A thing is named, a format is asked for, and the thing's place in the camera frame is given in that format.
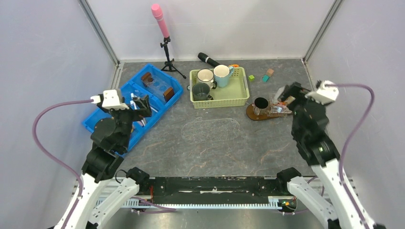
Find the white toothpaste tube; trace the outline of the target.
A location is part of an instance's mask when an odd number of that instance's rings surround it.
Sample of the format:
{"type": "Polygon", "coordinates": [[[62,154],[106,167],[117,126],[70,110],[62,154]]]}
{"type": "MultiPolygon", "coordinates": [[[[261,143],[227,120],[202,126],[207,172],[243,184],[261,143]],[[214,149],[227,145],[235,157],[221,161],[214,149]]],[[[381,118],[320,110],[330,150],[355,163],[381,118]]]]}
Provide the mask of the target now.
{"type": "Polygon", "coordinates": [[[274,103],[277,103],[278,101],[280,101],[280,96],[283,94],[284,90],[285,90],[284,86],[277,90],[277,92],[275,93],[275,95],[273,96],[273,99],[272,99],[272,101],[274,103]]]}

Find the clear textured toothbrush holder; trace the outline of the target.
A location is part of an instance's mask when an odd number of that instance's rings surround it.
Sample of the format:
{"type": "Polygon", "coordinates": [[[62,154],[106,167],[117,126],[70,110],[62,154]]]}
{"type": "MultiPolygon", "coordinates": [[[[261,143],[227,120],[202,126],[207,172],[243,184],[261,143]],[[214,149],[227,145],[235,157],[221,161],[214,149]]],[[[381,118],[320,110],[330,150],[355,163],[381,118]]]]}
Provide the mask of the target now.
{"type": "Polygon", "coordinates": [[[266,114],[270,117],[284,117],[292,114],[292,111],[287,108],[287,106],[293,102],[295,99],[289,97],[284,102],[278,100],[269,100],[269,107],[266,114]]]}

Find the dark brown cup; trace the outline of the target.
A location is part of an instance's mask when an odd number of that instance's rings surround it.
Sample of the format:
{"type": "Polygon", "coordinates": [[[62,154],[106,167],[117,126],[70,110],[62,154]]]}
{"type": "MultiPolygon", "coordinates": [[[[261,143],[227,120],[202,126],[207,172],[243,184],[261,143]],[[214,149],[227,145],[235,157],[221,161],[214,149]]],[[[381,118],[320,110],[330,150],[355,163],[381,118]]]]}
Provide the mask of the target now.
{"type": "Polygon", "coordinates": [[[256,116],[260,116],[266,113],[269,107],[269,101],[266,98],[258,97],[253,103],[253,112],[256,116]]]}

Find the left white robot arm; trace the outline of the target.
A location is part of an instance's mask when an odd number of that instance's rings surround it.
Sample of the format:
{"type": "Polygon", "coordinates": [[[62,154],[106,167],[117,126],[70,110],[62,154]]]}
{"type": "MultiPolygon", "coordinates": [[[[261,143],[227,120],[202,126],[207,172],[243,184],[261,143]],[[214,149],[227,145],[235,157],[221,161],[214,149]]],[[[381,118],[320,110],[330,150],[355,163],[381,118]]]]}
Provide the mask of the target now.
{"type": "Polygon", "coordinates": [[[111,92],[92,97],[92,102],[110,118],[99,120],[91,134],[92,149],[87,154],[82,173],[68,209],[54,226],[56,229],[99,229],[135,194],[149,191],[149,174],[134,167],[117,190],[94,209],[96,201],[109,184],[128,152],[133,122],[152,116],[149,96],[132,96],[129,104],[111,92]]]}

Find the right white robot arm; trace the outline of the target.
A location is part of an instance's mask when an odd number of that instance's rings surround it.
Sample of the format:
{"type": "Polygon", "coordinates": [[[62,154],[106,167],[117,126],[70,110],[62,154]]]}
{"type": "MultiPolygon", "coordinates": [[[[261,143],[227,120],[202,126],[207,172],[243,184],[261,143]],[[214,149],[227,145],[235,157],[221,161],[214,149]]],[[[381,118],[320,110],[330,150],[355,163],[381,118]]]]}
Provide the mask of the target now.
{"type": "Polygon", "coordinates": [[[344,152],[339,152],[326,134],[329,119],[326,107],[336,101],[339,86],[319,81],[311,91],[294,82],[275,94],[279,102],[288,98],[292,111],[291,134],[301,157],[328,192],[325,199],[293,167],[277,174],[276,189],[297,197],[326,229],[382,229],[362,206],[343,168],[344,152]]]}

